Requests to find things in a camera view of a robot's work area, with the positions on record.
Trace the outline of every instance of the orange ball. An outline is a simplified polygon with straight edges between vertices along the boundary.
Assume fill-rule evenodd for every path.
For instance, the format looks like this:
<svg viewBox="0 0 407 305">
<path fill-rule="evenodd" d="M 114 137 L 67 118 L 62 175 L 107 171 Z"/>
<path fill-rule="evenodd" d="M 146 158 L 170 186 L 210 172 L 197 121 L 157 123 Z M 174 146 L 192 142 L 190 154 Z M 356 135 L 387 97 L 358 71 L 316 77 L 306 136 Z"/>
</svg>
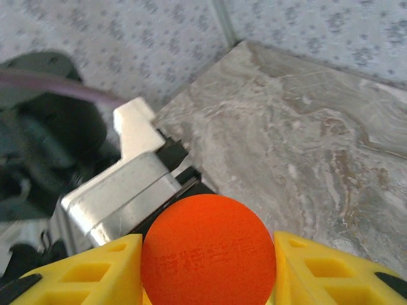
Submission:
<svg viewBox="0 0 407 305">
<path fill-rule="evenodd" d="M 276 277 L 274 245 L 246 206 L 220 195 L 187 197 L 153 223 L 141 276 L 154 305 L 265 305 Z"/>
</svg>

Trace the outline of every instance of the gray marble surface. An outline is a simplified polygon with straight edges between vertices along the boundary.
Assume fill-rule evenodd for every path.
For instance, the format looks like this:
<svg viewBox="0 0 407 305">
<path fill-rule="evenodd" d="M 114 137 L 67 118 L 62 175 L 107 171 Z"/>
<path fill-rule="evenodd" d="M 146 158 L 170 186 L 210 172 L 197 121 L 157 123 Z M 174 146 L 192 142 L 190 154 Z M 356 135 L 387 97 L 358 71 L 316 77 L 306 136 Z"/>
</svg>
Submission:
<svg viewBox="0 0 407 305">
<path fill-rule="evenodd" d="M 271 232 L 407 278 L 407 92 L 241 43 L 157 125 Z"/>
</svg>

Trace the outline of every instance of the purple cable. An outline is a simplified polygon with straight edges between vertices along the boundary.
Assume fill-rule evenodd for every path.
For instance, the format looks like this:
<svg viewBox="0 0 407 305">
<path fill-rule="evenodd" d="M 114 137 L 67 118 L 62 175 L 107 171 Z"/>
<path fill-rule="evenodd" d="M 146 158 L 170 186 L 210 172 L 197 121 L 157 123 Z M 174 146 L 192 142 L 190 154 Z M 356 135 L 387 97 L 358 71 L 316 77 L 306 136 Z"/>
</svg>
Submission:
<svg viewBox="0 0 407 305">
<path fill-rule="evenodd" d="M 76 81 L 45 73 L 19 69 L 0 69 L 0 86 L 21 87 L 47 91 L 66 97 L 86 100 L 94 104 L 107 104 L 114 108 L 128 102 L 109 92 L 86 87 Z"/>
</svg>

